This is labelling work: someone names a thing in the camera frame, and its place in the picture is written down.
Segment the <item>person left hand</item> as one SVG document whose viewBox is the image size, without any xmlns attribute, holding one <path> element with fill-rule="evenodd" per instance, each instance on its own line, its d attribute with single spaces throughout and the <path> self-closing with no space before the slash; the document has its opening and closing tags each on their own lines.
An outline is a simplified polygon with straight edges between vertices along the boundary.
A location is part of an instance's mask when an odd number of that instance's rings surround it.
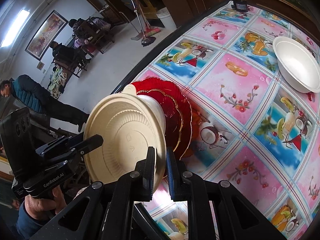
<svg viewBox="0 0 320 240">
<path fill-rule="evenodd" d="M 64 195 L 59 186 L 52 189 L 53 200 L 50 199 L 35 199 L 27 195 L 24 199 L 24 207 L 27 214 L 33 219 L 47 219 L 49 212 L 54 211 L 57 215 L 67 205 Z"/>
</svg>

